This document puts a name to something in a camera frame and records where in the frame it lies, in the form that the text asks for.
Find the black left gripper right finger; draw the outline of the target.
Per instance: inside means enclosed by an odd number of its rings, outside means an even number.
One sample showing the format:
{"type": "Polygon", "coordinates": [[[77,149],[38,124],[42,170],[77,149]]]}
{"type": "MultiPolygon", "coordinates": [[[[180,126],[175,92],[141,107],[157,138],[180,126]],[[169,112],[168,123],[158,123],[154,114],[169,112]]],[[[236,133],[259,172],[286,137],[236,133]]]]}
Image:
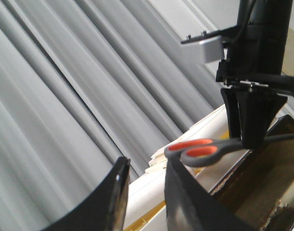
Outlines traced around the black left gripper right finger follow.
{"type": "Polygon", "coordinates": [[[178,158],[167,162],[166,220],[169,231],[253,231],[215,200],[178,158]]]}

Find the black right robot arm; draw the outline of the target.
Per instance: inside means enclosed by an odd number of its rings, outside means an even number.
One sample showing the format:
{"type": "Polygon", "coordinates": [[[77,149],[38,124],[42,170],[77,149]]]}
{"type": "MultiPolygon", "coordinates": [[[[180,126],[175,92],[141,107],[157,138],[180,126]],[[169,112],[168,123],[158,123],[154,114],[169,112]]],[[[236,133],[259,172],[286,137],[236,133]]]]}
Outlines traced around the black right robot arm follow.
{"type": "Polygon", "coordinates": [[[242,0],[237,24],[182,41],[187,56],[219,60],[216,81],[229,138],[165,148],[170,231],[294,231],[294,133],[290,116],[272,120],[294,97],[281,74],[290,0],[242,0]]]}

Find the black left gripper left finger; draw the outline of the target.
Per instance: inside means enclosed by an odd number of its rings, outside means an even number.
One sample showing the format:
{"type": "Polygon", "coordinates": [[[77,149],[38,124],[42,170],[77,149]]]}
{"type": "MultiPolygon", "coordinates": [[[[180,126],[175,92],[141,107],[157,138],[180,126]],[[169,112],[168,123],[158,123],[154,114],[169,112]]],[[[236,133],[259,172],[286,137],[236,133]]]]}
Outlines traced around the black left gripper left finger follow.
{"type": "Polygon", "coordinates": [[[119,157],[97,188],[45,231],[121,231],[129,191],[130,159],[119,157]]]}

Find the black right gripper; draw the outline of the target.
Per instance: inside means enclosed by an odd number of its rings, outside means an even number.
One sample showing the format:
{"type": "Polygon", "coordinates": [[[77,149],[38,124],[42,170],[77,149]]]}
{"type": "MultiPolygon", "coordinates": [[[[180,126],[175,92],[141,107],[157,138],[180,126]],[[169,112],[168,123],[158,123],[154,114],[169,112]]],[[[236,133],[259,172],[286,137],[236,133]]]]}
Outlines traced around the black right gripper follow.
{"type": "MultiPolygon", "coordinates": [[[[262,73],[233,73],[227,61],[219,63],[216,82],[235,85],[254,82],[267,85],[275,92],[294,97],[294,77],[262,73]]],[[[278,111],[287,103],[287,97],[267,91],[220,90],[226,111],[230,138],[240,138],[243,148],[258,148],[278,111]]]]}

